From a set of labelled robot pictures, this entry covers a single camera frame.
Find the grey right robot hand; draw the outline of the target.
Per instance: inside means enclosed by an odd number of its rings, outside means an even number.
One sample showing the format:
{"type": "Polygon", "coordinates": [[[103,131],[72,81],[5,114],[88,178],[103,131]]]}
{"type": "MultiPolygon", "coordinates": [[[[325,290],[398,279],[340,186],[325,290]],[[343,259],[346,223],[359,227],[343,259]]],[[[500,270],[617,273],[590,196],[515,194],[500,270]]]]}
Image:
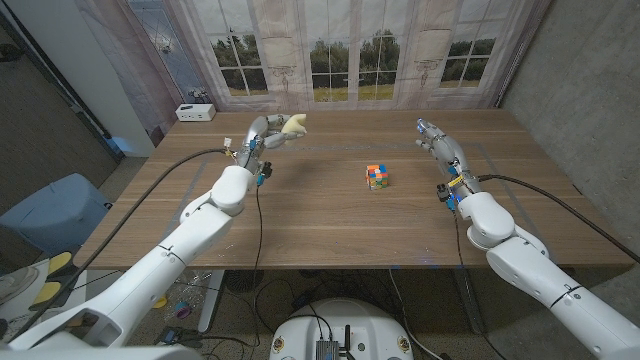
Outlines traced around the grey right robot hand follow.
{"type": "Polygon", "coordinates": [[[471,173],[463,149],[453,137],[422,118],[417,120],[417,130],[423,139],[417,140],[416,144],[437,161],[451,193],[464,199],[482,191],[479,181],[471,173]]]}

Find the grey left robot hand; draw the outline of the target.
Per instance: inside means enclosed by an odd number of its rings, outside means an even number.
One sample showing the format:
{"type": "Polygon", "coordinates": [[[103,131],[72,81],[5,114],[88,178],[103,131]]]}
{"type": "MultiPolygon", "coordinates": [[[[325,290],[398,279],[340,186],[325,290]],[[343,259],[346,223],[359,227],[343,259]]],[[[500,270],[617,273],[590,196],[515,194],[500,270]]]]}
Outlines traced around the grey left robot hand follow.
{"type": "Polygon", "coordinates": [[[274,114],[257,117],[236,153],[238,166],[256,174],[265,149],[275,149],[307,134],[306,114],[274,114]]]}

